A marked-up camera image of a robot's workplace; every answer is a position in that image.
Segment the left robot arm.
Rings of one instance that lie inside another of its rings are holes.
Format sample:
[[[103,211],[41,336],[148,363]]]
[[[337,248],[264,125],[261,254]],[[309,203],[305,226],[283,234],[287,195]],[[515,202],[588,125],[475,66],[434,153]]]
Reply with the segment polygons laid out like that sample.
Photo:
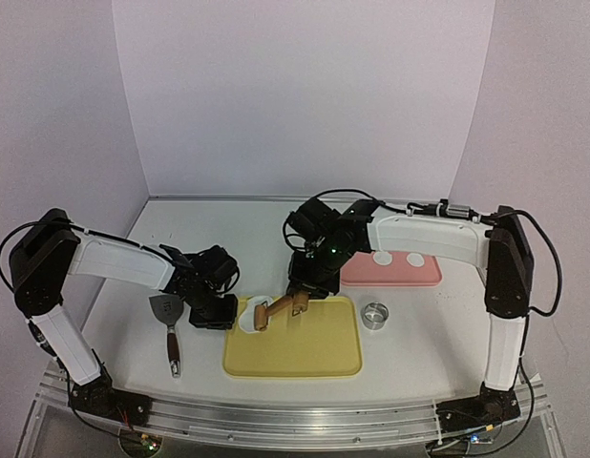
[[[232,290],[240,276],[236,259],[219,245],[197,253],[146,245],[81,227],[60,208],[19,225],[0,242],[1,280],[38,346],[64,372],[70,410],[129,427],[147,424],[152,400],[115,386],[64,305],[67,280],[89,277],[100,286],[145,288],[188,305],[197,329],[228,330],[236,320]]]

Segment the yellow plastic tray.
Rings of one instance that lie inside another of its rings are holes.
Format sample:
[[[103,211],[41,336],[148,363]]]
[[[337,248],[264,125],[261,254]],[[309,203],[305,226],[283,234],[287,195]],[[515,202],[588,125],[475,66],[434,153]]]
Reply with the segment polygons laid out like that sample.
[[[306,312],[292,316],[286,309],[269,319],[263,332],[244,333],[239,316],[226,332],[223,370],[249,379],[346,378],[360,372],[363,356],[357,310],[346,297],[309,303]]]

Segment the wooden double-ended rolling pin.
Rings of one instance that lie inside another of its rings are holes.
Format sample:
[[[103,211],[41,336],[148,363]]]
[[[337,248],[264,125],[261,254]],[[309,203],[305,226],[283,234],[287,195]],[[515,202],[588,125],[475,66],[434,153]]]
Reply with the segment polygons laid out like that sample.
[[[257,332],[267,329],[269,319],[274,315],[290,308],[291,315],[297,316],[307,311],[309,294],[305,291],[298,291],[292,295],[285,295],[270,305],[259,304],[254,308],[253,327]]]

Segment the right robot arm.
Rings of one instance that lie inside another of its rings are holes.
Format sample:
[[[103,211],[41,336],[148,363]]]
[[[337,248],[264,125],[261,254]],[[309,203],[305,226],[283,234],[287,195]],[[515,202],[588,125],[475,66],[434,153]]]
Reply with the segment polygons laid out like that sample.
[[[516,375],[528,331],[534,258],[510,208],[481,216],[446,200],[398,208],[372,197],[344,210],[318,197],[285,218],[283,237],[294,239],[287,294],[324,299],[339,292],[346,264],[358,254],[400,252],[438,259],[484,287],[489,318],[486,366],[476,395],[445,401],[435,412],[445,432],[480,430],[516,419]]]

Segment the white dough lump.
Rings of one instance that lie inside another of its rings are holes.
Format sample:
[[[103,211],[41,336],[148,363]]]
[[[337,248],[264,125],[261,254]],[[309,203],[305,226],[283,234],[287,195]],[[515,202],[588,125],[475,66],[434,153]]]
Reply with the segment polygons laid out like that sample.
[[[254,334],[258,330],[255,328],[255,309],[258,305],[268,307],[272,304],[272,298],[269,296],[254,296],[246,301],[245,308],[239,316],[239,328],[244,333]]]

